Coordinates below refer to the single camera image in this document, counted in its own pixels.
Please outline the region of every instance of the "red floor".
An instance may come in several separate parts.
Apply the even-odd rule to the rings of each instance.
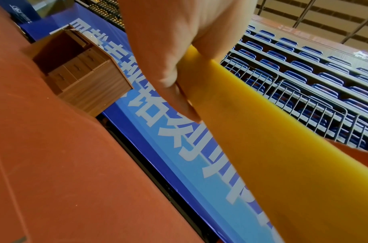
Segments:
[[[48,89],[0,8],[0,243],[201,242],[94,119]]]

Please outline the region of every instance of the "yellow object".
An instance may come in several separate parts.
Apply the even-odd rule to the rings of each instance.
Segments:
[[[368,242],[368,168],[190,47],[178,83],[286,243]]]

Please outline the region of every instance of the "hand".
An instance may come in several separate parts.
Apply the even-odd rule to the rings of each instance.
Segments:
[[[189,119],[201,119],[176,84],[176,64],[192,44],[220,62],[246,30],[257,0],[118,0],[144,76]]]

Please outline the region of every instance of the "bleachers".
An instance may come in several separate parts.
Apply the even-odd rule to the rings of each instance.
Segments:
[[[368,150],[368,69],[247,30],[223,66],[315,133]]]

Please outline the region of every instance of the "ceiling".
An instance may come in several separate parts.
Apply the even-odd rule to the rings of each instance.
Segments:
[[[368,0],[258,0],[255,14],[368,52]]]

